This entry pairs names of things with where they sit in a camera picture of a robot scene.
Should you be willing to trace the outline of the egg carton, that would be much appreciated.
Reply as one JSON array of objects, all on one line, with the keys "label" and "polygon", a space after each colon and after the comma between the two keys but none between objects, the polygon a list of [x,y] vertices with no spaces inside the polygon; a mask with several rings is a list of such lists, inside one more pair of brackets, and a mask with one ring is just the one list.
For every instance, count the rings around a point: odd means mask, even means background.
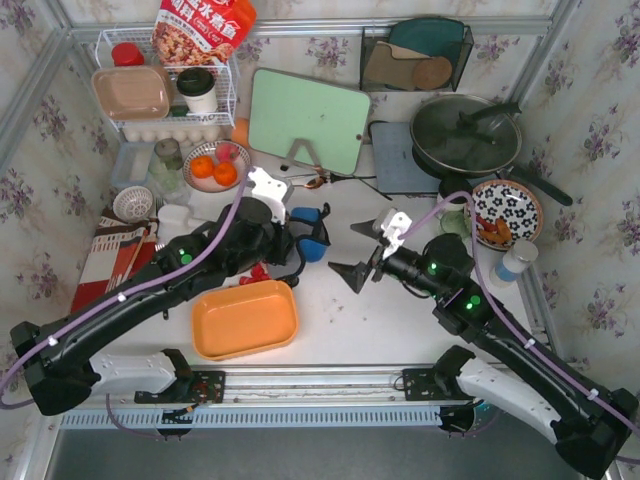
[{"label": "egg carton", "polygon": [[226,132],[219,126],[187,127],[123,127],[122,133],[128,142],[156,143],[164,139],[176,140],[181,146],[214,142]]}]

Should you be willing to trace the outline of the black mesh holder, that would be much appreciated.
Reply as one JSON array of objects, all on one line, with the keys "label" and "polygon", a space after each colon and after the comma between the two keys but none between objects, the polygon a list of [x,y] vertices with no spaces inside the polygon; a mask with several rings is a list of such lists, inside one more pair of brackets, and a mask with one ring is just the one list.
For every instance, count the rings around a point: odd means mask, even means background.
[{"label": "black mesh holder", "polygon": [[435,90],[418,89],[412,82],[412,72],[415,65],[421,60],[431,58],[431,56],[389,44],[387,40],[390,31],[385,35],[375,35],[364,31],[361,35],[359,65],[359,88],[361,90],[369,92],[454,92],[458,89],[474,45],[470,26],[465,24],[464,40],[458,57],[456,59],[446,57],[453,67],[449,82],[444,87]]}]

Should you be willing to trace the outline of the white small strainer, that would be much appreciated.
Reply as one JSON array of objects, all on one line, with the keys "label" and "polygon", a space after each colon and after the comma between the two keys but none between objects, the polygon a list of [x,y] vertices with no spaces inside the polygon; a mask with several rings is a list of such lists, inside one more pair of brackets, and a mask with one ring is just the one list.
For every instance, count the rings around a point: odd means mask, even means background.
[{"label": "white small strainer", "polygon": [[148,188],[131,186],[116,195],[112,210],[120,220],[135,223],[147,218],[153,206],[154,197]]}]

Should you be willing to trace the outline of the grey blue cloth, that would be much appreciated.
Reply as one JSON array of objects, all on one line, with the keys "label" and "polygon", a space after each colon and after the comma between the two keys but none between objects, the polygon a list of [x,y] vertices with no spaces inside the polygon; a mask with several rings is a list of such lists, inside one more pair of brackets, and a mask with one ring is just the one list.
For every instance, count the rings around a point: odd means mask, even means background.
[{"label": "grey blue cloth", "polygon": [[284,270],[276,279],[286,282],[289,276],[299,277],[306,266],[323,259],[331,245],[324,220],[331,214],[330,205],[322,208],[295,207],[291,211],[289,231],[294,244],[288,254]]}]

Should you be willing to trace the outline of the striped orange cloth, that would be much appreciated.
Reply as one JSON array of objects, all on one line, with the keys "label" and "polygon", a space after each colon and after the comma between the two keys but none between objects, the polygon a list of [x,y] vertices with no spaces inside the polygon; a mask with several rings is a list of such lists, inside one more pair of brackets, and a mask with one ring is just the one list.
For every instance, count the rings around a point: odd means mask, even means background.
[{"label": "striped orange cloth", "polygon": [[124,222],[110,208],[105,208],[101,212],[70,312],[80,311],[148,264],[155,252],[158,226],[156,218]]}]

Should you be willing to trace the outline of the red capsule lower left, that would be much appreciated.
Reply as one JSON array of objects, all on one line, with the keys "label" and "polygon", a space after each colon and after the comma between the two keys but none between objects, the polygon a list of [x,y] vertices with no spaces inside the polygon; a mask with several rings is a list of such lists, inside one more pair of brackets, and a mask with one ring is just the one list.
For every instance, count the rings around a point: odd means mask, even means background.
[{"label": "red capsule lower left", "polygon": [[240,285],[248,285],[248,284],[257,283],[260,280],[261,280],[260,277],[241,276],[240,279],[239,279],[239,284]]}]

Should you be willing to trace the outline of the red snack bag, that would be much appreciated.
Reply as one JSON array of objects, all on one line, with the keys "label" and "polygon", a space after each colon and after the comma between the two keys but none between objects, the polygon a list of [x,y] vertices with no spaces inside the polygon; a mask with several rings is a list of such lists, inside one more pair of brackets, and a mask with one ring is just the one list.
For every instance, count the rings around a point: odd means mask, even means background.
[{"label": "red snack bag", "polygon": [[168,66],[225,63],[257,19],[249,1],[165,0],[151,35],[159,60]]}]

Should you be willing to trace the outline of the white black lid cup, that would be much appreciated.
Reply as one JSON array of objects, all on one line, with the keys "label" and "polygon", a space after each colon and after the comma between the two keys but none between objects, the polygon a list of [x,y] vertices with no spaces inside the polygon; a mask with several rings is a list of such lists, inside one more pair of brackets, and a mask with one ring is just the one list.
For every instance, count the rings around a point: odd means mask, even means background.
[{"label": "white black lid cup", "polygon": [[217,111],[215,84],[214,75],[201,67],[185,69],[176,79],[177,90],[185,99],[189,111],[197,114]]}]

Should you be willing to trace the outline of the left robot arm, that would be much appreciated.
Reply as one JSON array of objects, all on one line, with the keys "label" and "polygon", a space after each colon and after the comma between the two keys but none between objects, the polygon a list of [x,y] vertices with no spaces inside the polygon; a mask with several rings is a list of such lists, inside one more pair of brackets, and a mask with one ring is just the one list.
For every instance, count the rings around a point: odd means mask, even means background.
[{"label": "left robot arm", "polygon": [[294,244],[286,222],[244,197],[215,221],[177,236],[135,275],[77,312],[37,325],[21,322],[10,338],[41,414],[65,413],[87,400],[100,376],[90,359],[148,318],[168,311],[254,265],[284,263]]}]

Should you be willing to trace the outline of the teal plate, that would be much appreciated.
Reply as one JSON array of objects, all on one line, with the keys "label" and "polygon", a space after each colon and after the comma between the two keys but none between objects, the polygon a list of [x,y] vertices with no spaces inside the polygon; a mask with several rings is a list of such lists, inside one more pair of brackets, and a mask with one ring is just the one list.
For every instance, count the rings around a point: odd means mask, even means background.
[{"label": "teal plate", "polygon": [[415,18],[396,24],[387,42],[431,57],[456,59],[465,34],[465,24],[448,18]]}]

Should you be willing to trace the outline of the round cork coaster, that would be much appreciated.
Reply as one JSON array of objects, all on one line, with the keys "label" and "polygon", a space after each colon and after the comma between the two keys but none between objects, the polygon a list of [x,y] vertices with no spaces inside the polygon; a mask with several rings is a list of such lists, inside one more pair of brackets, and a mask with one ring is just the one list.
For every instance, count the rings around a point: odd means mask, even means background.
[{"label": "round cork coaster", "polygon": [[412,72],[413,85],[421,90],[444,87],[453,73],[451,62],[446,57],[431,57],[418,62]]}]

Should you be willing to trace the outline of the beige rectangular tray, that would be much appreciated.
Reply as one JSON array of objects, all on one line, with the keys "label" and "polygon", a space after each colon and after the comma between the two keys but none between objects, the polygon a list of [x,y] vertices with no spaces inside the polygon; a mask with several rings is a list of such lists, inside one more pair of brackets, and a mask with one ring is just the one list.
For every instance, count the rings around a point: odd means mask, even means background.
[{"label": "beige rectangular tray", "polygon": [[160,66],[100,69],[91,83],[100,107],[113,121],[162,119],[173,102],[170,77]]}]

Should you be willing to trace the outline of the fruit bowl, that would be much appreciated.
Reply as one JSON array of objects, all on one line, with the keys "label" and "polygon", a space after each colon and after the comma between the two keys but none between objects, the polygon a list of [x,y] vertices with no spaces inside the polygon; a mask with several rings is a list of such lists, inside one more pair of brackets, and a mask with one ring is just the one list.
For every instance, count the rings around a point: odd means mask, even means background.
[{"label": "fruit bowl", "polygon": [[207,142],[185,158],[182,173],[186,183],[204,193],[219,193],[239,184],[252,166],[247,150],[231,141]]}]

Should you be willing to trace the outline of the black pan with lid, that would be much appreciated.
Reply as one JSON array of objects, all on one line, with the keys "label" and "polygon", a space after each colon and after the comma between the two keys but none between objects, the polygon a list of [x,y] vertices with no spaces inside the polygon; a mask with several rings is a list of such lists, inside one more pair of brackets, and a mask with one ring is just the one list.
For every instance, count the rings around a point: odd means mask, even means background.
[{"label": "black pan with lid", "polygon": [[494,174],[531,185],[559,204],[571,206],[571,196],[517,164],[523,137],[515,117],[520,113],[517,102],[493,103],[466,94],[430,98],[409,123],[415,162],[438,178]]}]

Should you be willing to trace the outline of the floral patterned plate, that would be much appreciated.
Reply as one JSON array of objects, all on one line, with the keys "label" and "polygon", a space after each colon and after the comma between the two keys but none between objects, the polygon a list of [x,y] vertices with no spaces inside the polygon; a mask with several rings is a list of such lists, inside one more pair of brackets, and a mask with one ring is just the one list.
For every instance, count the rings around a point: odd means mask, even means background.
[{"label": "floral patterned plate", "polygon": [[476,221],[477,241],[495,251],[509,250],[517,240],[533,242],[541,233],[544,215],[540,202],[523,185],[490,180],[472,192],[474,214],[464,209],[465,221]]}]

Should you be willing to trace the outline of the white blue bottle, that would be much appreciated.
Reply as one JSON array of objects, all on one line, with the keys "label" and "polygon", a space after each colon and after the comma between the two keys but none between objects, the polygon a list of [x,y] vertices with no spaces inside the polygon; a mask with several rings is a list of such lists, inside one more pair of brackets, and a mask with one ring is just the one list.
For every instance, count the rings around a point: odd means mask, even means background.
[{"label": "white blue bottle", "polygon": [[533,242],[517,240],[491,270],[492,284],[499,288],[511,285],[537,259],[538,255],[538,248]]}]

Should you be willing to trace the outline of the paper cup black lid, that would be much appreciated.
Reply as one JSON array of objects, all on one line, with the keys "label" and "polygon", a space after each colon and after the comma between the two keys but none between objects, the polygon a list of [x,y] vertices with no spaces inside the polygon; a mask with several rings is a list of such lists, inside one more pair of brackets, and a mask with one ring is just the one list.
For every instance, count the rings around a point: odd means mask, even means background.
[{"label": "paper cup black lid", "polygon": [[464,191],[469,195],[472,194],[473,187],[468,180],[455,175],[446,176],[438,185],[438,199],[444,200],[449,195],[461,191]]}]

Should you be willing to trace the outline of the green cutting board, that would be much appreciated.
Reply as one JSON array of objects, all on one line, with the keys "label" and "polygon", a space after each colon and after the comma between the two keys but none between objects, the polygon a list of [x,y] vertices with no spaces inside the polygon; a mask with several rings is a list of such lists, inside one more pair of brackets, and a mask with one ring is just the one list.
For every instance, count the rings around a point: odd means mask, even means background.
[{"label": "green cutting board", "polygon": [[371,106],[368,94],[299,75],[260,68],[253,76],[248,142],[284,158],[309,142],[326,170],[355,172]]}]

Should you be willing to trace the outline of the dark glass cup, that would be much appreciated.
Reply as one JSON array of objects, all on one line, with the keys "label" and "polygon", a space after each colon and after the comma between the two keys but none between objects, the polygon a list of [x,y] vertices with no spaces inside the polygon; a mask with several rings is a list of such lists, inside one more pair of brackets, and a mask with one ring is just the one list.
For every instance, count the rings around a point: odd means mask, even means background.
[{"label": "dark glass cup", "polygon": [[173,138],[159,140],[154,146],[155,155],[168,170],[180,170],[183,158],[180,144]]}]

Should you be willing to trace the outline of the red capsule cluster piece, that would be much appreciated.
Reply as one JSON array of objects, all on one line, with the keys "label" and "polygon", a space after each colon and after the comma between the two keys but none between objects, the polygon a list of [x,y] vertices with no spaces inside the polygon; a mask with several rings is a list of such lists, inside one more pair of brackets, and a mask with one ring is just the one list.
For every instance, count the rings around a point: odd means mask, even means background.
[{"label": "red capsule cluster piece", "polygon": [[270,275],[262,264],[256,264],[251,269],[251,278],[257,281],[269,280]]}]

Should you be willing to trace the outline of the blue plastic container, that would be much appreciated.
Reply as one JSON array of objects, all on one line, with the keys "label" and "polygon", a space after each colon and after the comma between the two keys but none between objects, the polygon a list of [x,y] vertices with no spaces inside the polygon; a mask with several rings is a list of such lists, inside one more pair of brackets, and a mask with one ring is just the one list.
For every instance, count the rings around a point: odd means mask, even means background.
[{"label": "blue plastic container", "polygon": [[153,150],[153,143],[123,143],[112,170],[111,185],[119,190],[131,186],[144,186],[149,178],[148,169]]}]

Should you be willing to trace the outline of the black capsule lower right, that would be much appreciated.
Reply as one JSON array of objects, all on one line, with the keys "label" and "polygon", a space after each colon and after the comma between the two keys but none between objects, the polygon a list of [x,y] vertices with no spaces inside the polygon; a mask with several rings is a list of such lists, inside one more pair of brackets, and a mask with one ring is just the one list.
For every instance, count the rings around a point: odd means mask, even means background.
[{"label": "black capsule lower right", "polygon": [[286,283],[290,288],[295,288],[299,284],[299,278],[297,276],[289,276],[286,279]]}]

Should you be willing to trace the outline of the red lid jar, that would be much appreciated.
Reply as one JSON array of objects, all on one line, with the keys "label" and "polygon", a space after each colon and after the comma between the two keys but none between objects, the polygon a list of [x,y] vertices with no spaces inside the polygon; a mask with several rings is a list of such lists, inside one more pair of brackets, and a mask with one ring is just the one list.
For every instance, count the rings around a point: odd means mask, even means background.
[{"label": "red lid jar", "polygon": [[111,57],[115,67],[141,66],[145,63],[141,50],[131,42],[115,45],[111,50]]}]

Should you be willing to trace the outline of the grey induction cooker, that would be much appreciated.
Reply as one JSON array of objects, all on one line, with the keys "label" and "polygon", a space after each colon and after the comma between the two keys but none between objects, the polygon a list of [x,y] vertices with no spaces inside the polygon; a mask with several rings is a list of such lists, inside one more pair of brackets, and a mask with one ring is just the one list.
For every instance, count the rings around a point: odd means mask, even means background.
[{"label": "grey induction cooker", "polygon": [[408,123],[372,121],[368,133],[377,189],[381,193],[437,195],[440,180],[427,174],[415,162]]}]

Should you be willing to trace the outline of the orange storage basket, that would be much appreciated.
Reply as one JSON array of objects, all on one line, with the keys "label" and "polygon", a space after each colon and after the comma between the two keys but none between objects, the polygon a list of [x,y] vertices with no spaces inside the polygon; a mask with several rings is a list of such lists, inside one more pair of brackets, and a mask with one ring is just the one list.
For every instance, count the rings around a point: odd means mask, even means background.
[{"label": "orange storage basket", "polygon": [[299,318],[289,285],[268,280],[204,294],[192,308],[191,324],[194,350],[222,361],[288,345]]}]

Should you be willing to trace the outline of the copper spoon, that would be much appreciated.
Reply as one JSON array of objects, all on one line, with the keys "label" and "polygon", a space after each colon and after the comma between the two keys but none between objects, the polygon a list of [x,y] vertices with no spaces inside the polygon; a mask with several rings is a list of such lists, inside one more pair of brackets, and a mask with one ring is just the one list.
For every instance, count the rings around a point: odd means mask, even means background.
[{"label": "copper spoon", "polygon": [[326,183],[327,179],[325,177],[318,176],[306,182],[303,187],[308,190],[315,190],[321,188]]}]

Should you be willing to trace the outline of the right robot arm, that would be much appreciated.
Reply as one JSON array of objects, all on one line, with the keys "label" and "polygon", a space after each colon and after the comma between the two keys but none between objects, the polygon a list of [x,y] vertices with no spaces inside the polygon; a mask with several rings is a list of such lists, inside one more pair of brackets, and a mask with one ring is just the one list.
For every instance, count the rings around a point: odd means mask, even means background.
[{"label": "right robot arm", "polygon": [[537,343],[491,294],[471,277],[475,261],[457,234],[433,238],[422,252],[399,247],[386,255],[389,241],[371,222],[353,230],[378,240],[367,262],[332,262],[354,292],[367,280],[388,276],[410,292],[435,302],[433,314],[451,335],[490,354],[505,375],[466,347],[450,347],[433,365],[437,392],[485,400],[537,430],[561,459],[590,479],[604,477],[631,435],[638,399],[621,388],[610,391],[587,379]]}]

